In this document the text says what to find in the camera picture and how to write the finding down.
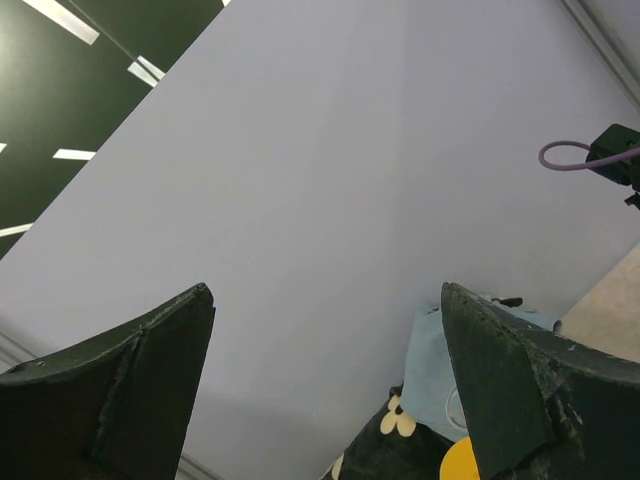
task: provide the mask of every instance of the white flower print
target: white flower print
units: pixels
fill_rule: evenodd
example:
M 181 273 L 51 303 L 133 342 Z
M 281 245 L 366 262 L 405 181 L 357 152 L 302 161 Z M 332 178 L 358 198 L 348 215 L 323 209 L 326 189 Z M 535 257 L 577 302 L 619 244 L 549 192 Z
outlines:
M 322 478 L 327 478 L 327 474 L 331 472 L 331 480 L 340 479 L 340 470 L 342 470 L 342 462 L 344 461 L 344 453 L 338 457 L 338 459 L 331 464 L 331 466 L 324 472 Z
M 383 435 L 389 435 L 394 429 L 398 430 L 400 436 L 408 438 L 416 430 L 416 421 L 400 407 L 400 397 L 394 395 L 387 405 L 389 412 L 380 422 L 380 431 Z

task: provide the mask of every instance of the yellow object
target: yellow object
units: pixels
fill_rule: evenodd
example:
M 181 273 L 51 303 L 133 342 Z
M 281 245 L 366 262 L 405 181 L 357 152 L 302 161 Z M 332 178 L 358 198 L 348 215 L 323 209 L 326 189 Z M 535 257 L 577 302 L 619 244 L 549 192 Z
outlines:
M 465 437 L 449 449 L 440 465 L 440 480 L 477 480 L 480 478 L 471 439 Z

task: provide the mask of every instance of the black device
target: black device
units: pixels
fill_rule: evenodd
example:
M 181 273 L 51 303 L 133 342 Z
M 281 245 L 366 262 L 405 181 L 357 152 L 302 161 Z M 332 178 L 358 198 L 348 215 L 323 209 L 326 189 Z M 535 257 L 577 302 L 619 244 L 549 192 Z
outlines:
M 444 333 L 483 480 L 640 478 L 640 365 L 455 284 Z
M 640 132 L 614 123 L 592 144 L 586 162 L 600 160 L 640 147 Z M 640 210 L 640 155 L 618 163 L 592 169 L 619 185 L 631 186 L 634 193 L 625 200 Z
M 214 313 L 198 284 L 0 375 L 0 478 L 174 480 Z

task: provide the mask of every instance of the light blue cloth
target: light blue cloth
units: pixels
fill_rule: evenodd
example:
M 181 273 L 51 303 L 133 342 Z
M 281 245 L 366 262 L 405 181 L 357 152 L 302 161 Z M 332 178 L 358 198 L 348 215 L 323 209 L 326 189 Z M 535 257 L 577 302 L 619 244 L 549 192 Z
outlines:
M 560 325 L 557 318 L 540 315 L 533 310 L 510 308 L 497 302 L 494 304 L 547 330 L 557 329 Z M 409 339 L 402 388 L 402 409 L 417 422 L 427 425 L 454 442 L 458 441 L 467 435 L 449 423 L 445 410 L 448 402 L 450 407 L 455 407 L 455 402 L 449 401 L 455 387 L 451 358 L 442 326 L 442 312 L 437 308 L 423 307 L 416 312 Z

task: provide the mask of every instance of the flower-patterned fabric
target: flower-patterned fabric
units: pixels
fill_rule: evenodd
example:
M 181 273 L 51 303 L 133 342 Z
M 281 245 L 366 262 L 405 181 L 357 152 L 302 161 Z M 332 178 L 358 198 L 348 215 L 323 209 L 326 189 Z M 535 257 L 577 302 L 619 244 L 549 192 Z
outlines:
M 452 443 L 402 410 L 402 387 L 360 431 L 321 480 L 438 480 Z

